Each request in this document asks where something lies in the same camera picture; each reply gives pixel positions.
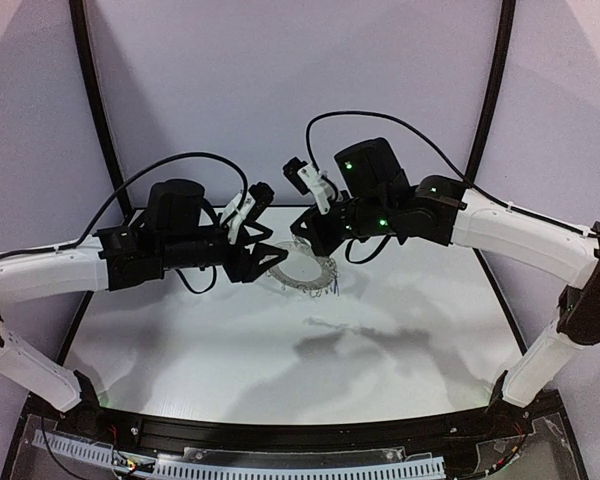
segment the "white slotted strip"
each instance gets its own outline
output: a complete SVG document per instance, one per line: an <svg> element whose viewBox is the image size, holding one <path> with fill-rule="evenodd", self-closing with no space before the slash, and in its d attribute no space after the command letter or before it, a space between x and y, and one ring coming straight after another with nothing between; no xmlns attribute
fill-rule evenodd
<svg viewBox="0 0 600 480"><path fill-rule="evenodd" d="M112 467L111 446L103 446L101 443L89 444L51 433L47 433L47 439L54 454L99 467ZM33 445L46 449L40 430L36 430ZM446 478L442 457L386 465L329 469L216 467L158 459L153 474L137 472L134 475L164 480L439 480Z"/></svg>

